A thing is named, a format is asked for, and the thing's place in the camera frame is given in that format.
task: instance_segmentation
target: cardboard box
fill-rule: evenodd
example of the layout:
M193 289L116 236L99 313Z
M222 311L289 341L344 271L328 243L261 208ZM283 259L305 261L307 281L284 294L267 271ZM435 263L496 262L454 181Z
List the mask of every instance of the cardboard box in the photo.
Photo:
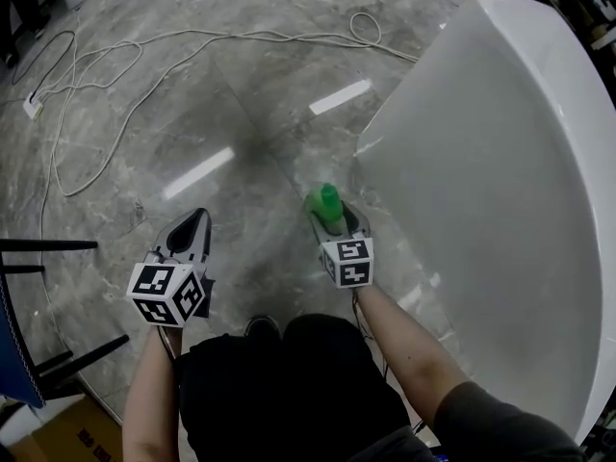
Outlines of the cardboard box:
M10 451L17 462L122 462L121 429L84 398Z

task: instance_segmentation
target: white bathtub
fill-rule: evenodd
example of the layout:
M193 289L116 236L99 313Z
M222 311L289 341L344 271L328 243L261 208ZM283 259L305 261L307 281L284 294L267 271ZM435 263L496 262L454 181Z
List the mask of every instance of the white bathtub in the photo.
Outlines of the white bathtub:
M468 0L358 157L475 380L581 442L616 384L616 113L567 24Z

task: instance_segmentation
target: forearm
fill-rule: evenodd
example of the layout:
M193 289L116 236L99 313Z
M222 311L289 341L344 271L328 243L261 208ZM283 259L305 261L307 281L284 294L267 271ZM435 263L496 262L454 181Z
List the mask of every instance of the forearm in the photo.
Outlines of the forearm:
M468 381L440 343L375 286L359 288L359 306L413 409L430 426L445 396Z
M169 339L179 355L181 331L171 332ZM152 327L124 408L122 445L126 462L179 460L176 396L171 362L158 330Z

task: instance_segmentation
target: black shoe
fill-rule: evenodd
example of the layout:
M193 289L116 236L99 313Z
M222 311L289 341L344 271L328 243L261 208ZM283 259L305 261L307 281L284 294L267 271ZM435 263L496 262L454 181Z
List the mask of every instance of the black shoe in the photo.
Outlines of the black shoe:
M45 34L47 23L49 22L49 15L42 15L38 20L37 27L33 29L35 34L35 39L40 39L42 35Z
M19 54L17 50L13 49L2 54L2 60L8 68L13 68L19 63Z
M280 329L269 315L255 315L248 321L244 336L258 341L275 342L280 341Z

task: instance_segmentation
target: black pants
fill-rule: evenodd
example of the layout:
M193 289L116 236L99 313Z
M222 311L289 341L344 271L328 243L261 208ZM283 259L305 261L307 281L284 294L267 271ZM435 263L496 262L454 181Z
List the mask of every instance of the black pants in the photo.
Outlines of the black pants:
M40 24L39 0L0 0L0 52L14 50L11 36L10 3L13 2L24 25L34 31Z
M177 366L182 423L199 460L345 460L409 424L343 319L297 318L279 343L216 337Z

